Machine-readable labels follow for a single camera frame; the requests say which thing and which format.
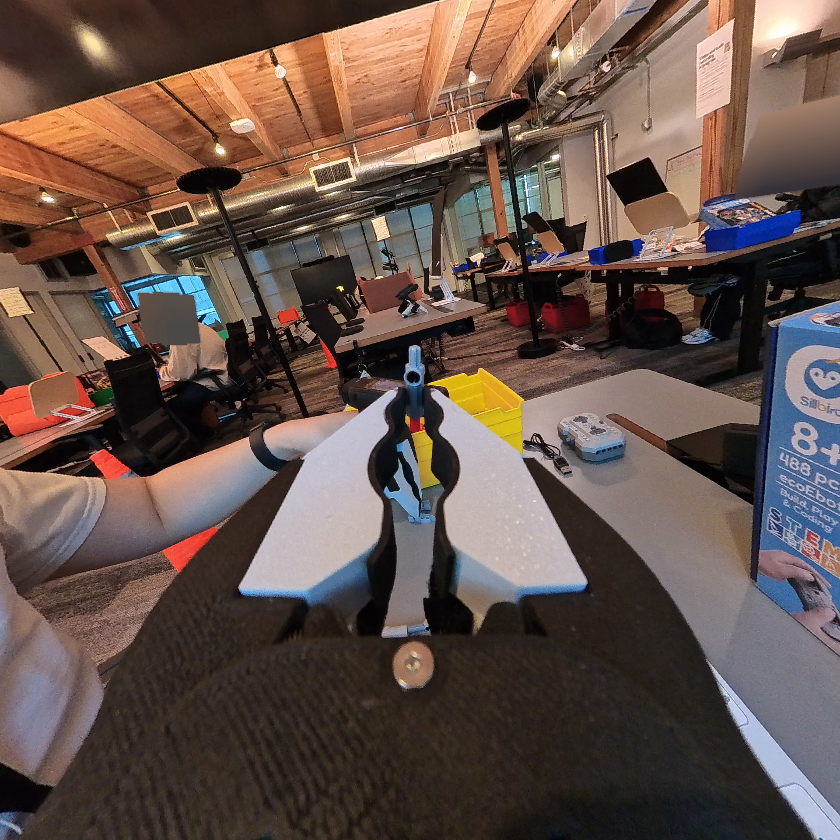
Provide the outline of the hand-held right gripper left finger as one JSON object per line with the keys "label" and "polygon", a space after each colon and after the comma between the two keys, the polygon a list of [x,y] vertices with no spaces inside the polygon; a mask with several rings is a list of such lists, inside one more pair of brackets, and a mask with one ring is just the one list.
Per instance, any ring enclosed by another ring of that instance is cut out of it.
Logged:
{"label": "hand-held right gripper left finger", "polygon": [[361,635],[382,635],[396,577],[392,507],[403,390],[390,390],[302,460],[238,586],[328,605]]}

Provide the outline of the small building block assembly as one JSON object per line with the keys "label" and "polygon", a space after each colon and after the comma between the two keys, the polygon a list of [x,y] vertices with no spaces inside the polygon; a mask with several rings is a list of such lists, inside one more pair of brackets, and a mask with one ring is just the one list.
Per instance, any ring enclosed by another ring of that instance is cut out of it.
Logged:
{"label": "small building block assembly", "polygon": [[433,523],[431,502],[424,500],[413,434],[421,429],[424,419],[424,375],[421,348],[413,345],[408,350],[404,383],[407,395],[408,432],[396,444],[397,467],[393,478],[385,486],[385,495],[402,507],[413,523]]}

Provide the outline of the person's left forearm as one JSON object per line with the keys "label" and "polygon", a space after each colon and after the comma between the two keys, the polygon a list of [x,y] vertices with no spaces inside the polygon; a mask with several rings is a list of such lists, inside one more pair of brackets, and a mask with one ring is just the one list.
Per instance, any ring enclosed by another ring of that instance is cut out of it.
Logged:
{"label": "person's left forearm", "polygon": [[107,479],[101,514],[52,579],[137,560],[218,525],[272,477],[239,440],[155,476]]}

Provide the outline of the grey background desk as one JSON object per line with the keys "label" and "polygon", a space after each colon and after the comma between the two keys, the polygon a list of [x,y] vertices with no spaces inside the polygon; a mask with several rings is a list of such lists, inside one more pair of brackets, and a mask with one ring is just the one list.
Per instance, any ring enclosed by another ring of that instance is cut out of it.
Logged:
{"label": "grey background desk", "polygon": [[339,375],[346,380],[350,367],[358,360],[357,350],[387,350],[407,347],[411,343],[453,334],[457,328],[475,330],[474,317],[487,310],[483,303],[457,298],[441,307],[424,301],[425,311],[403,317],[395,308],[368,313],[357,328],[342,329],[331,350],[337,361]]}

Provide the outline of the black wristband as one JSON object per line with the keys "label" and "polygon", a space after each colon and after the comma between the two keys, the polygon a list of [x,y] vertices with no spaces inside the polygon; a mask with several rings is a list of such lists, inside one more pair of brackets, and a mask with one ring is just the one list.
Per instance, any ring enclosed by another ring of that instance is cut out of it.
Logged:
{"label": "black wristband", "polygon": [[266,444],[265,432],[268,428],[271,428],[274,425],[275,424],[273,422],[260,423],[256,425],[248,433],[248,445],[253,456],[263,467],[268,470],[278,472],[283,469],[289,461],[275,456]]}

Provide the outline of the brown cardboard panel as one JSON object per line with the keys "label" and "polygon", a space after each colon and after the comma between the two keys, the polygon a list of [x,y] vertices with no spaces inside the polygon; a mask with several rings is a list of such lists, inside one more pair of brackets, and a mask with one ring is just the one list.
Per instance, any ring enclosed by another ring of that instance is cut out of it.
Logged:
{"label": "brown cardboard panel", "polygon": [[410,272],[404,271],[394,275],[377,277],[366,280],[358,279],[358,288],[370,314],[387,309],[398,308],[400,301],[397,294],[408,285],[416,285],[417,279]]}

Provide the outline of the grey remote control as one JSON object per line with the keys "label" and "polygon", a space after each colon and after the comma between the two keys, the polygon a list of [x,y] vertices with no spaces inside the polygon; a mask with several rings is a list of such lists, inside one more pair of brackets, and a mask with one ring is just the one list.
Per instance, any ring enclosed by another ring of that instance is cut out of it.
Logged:
{"label": "grey remote control", "polygon": [[624,431],[593,413],[578,413],[561,419],[558,435],[588,463],[604,463],[625,455]]}

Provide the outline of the yellow plastic bin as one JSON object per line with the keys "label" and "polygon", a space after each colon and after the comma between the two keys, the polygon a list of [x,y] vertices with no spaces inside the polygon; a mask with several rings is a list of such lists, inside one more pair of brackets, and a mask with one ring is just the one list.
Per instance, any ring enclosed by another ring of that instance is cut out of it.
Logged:
{"label": "yellow plastic bin", "polygon": [[[468,415],[488,427],[518,452],[522,452],[522,397],[493,374],[478,369],[476,374],[461,373],[434,381],[432,387],[446,392],[448,398]],[[420,431],[413,434],[413,443],[421,488],[424,490],[438,483],[432,471],[433,442],[425,430],[424,420]]]}

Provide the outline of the black tablet device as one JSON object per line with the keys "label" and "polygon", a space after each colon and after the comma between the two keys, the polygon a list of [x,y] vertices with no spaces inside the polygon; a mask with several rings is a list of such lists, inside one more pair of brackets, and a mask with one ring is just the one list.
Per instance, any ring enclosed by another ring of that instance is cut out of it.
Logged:
{"label": "black tablet device", "polygon": [[760,427],[727,423],[666,442],[666,452],[735,496],[753,503]]}

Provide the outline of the black floor lamp pole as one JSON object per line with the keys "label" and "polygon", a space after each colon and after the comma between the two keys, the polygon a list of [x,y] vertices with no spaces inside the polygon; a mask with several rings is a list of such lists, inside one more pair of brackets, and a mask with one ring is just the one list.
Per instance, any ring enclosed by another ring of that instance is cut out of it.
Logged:
{"label": "black floor lamp pole", "polygon": [[524,233],[522,230],[522,217],[520,214],[520,203],[518,196],[515,168],[512,161],[511,140],[509,124],[519,121],[530,109],[528,99],[514,98],[503,102],[488,112],[485,112],[477,121],[477,128],[480,131],[491,131],[500,129],[502,134],[502,145],[506,155],[508,182],[513,205],[513,216],[517,232],[518,253],[521,262],[521,283],[525,292],[528,304],[530,319],[531,340],[518,346],[518,357],[524,360],[537,360],[555,353],[558,343],[555,339],[540,338],[537,315],[534,307],[530,276],[529,262],[527,258]]}
{"label": "black floor lamp pole", "polygon": [[233,225],[233,221],[229,216],[228,210],[224,203],[223,192],[235,188],[239,183],[241,183],[241,181],[242,175],[238,170],[232,167],[217,166],[203,167],[180,175],[176,180],[176,184],[178,186],[178,189],[184,193],[194,195],[207,194],[213,198],[217,207],[218,214],[222,220],[222,224],[224,225],[229,236],[230,242],[233,247],[233,251],[238,259],[238,263],[240,264],[245,274],[245,278],[248,282],[251,291],[253,292],[260,315],[262,316],[264,324],[266,325],[270,345],[273,351],[275,352],[277,358],[279,359],[283,371],[287,376],[291,392],[294,395],[295,400],[301,410],[301,415],[303,417],[309,417],[310,412],[306,406],[306,403],[303,400],[300,388],[298,386],[298,382],[295,378],[295,375],[292,372],[287,355],[280,344],[280,340],[277,336],[277,331],[275,330],[273,322],[271,321],[268,309],[266,307],[266,303],[261,295],[257,281],[245,256],[245,252],[242,249],[242,246],[239,242],[237,233]]}

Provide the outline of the blue robot kit box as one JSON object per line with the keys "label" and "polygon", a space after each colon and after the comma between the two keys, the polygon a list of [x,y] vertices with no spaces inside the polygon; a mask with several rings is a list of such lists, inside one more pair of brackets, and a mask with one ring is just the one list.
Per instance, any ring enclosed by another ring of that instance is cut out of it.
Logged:
{"label": "blue robot kit box", "polygon": [[752,580],[839,652],[839,304],[772,321]]}

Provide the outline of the wooden document stand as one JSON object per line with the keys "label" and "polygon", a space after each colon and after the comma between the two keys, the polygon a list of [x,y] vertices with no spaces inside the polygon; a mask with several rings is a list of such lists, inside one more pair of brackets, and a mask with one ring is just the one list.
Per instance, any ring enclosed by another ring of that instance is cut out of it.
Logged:
{"label": "wooden document stand", "polygon": [[606,180],[619,205],[619,239],[644,238],[660,228],[673,228],[677,237],[698,236],[697,208],[688,212],[649,157],[608,173]]}
{"label": "wooden document stand", "polygon": [[28,398],[38,419],[54,416],[78,404],[78,380],[69,372],[42,377],[28,385]]}

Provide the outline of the large blue plastic bin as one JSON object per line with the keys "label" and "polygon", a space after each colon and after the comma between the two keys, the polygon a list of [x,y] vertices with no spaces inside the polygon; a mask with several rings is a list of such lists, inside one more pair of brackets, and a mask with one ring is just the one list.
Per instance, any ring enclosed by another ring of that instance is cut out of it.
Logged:
{"label": "large blue plastic bin", "polygon": [[698,220],[707,226],[706,251],[715,253],[790,236],[802,223],[802,214],[798,209],[776,213],[748,198],[725,195],[704,202]]}

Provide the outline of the white paper notice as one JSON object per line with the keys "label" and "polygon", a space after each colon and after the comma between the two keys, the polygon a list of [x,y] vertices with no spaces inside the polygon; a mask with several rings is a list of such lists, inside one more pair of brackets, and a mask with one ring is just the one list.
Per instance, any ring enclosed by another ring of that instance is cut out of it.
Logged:
{"label": "white paper notice", "polygon": [[734,20],[696,46],[696,117],[729,105],[732,86]]}

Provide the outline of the silver air duct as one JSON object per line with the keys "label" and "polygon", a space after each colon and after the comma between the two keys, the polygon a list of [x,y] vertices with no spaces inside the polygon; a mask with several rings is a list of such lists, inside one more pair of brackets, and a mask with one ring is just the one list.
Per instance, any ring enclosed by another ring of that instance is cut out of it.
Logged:
{"label": "silver air duct", "polygon": [[[589,130],[600,122],[611,121],[604,112],[595,112],[577,119],[560,122],[541,129],[511,132],[512,145],[530,146],[549,140],[558,140],[578,130]],[[444,136],[442,138],[416,143],[400,151],[384,151],[371,154],[356,161],[353,157],[327,163],[315,169],[324,169],[329,177],[323,189],[317,188],[313,180],[313,171],[292,176],[272,185],[263,185],[239,194],[223,193],[224,204],[229,216],[240,218],[272,217],[291,214],[289,208],[309,207],[318,202],[338,200],[339,196],[364,186],[383,182],[407,172],[413,172],[429,165],[440,165],[455,159],[464,159],[477,152],[481,147],[501,142],[501,129],[492,131],[469,131]],[[350,180],[340,181],[337,175],[352,174]],[[205,229],[221,224],[217,206],[211,198],[191,205],[197,225],[186,229],[189,234],[199,228]],[[122,230],[113,230],[106,234],[111,246],[131,249],[155,241],[164,236],[154,229],[151,220],[137,222]]]}

